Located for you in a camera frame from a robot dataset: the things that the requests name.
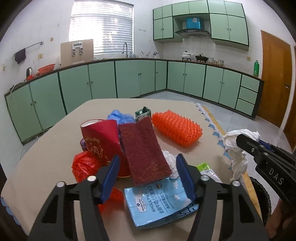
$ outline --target beige table surface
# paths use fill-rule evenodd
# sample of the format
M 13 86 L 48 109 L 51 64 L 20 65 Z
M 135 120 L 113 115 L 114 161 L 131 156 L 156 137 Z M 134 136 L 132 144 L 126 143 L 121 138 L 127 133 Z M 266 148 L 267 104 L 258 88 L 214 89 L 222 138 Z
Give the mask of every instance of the beige table surface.
M 182 153 L 191 165 L 207 162 L 224 183 L 229 183 L 232 173 L 228 170 L 230 160 L 223 155 L 224 149 L 217 145 L 209 122 L 198 111 L 196 104 L 183 101 L 156 99 L 96 99 L 90 100 L 68 114 L 45 133 L 18 163 L 8 177 L 1 196 L 28 234 L 43 203 L 59 181 L 76 183 L 72 174 L 72 161 L 80 153 L 82 134 L 80 124 L 90 119 L 106 119 L 112 110 L 134 115 L 147 106 L 152 113 L 172 110 L 190 118 L 203 129 L 202 137 L 189 148 L 183 148 L 163 136 L 156 129 L 160 147 L 171 154 Z M 123 191 L 133 186 L 131 178 L 118 179 L 115 186 Z M 222 202 L 218 201 L 217 216 L 212 240 L 218 240 L 221 225 Z M 104 210 L 102 217 L 111 241 L 113 240 L 186 240 L 195 215 L 161 227 L 137 230 L 125 204 Z M 75 202 L 75 219 L 79 240 L 84 240 L 79 202 Z

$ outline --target black towel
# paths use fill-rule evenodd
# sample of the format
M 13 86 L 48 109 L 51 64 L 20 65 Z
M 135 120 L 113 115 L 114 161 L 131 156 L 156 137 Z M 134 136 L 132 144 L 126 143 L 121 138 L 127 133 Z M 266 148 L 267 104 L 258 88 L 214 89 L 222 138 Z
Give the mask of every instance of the black towel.
M 15 53 L 15 61 L 19 64 L 26 59 L 26 49 L 22 49 Z

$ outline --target black tire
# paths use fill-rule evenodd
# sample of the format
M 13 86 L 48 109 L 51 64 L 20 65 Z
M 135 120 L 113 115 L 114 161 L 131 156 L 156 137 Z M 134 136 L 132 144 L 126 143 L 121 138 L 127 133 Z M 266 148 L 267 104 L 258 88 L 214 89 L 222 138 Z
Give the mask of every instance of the black tire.
M 253 187 L 255 189 L 261 214 L 262 214 L 262 221 L 264 226 L 266 225 L 270 215 L 271 215 L 271 202 L 269 194 L 267 193 L 266 189 L 262 186 L 260 182 L 258 182 L 255 178 L 250 177 Z

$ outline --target green bottle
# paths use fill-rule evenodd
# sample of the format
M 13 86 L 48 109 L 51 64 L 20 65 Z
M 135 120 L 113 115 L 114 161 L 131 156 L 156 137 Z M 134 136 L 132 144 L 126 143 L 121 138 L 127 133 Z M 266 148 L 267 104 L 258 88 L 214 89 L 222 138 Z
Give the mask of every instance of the green bottle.
M 255 77 L 258 77 L 259 76 L 259 63 L 258 63 L 258 60 L 256 60 L 255 63 L 254 63 L 254 72 L 253 72 L 253 75 Z

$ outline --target crumpled white tissue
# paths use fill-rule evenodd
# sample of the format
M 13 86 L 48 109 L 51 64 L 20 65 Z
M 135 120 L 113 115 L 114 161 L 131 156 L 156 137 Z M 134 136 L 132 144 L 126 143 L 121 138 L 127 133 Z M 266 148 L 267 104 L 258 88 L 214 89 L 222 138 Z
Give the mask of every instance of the crumpled white tissue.
M 238 180 L 241 174 L 244 174 L 248 167 L 248 160 L 246 158 L 246 152 L 237 146 L 236 139 L 240 134 L 245 134 L 246 136 L 252 138 L 253 140 L 259 142 L 260 135 L 259 133 L 252 132 L 248 129 L 234 130 L 227 132 L 223 136 L 223 144 L 228 148 L 228 154 L 233 160 L 232 171 L 233 177 L 230 179 L 230 182 Z
M 172 170 L 172 174 L 170 175 L 170 178 L 176 179 L 179 176 L 177 165 L 176 165 L 177 156 L 170 154 L 168 151 L 165 151 L 165 150 L 162 150 L 162 151 L 170 169 Z

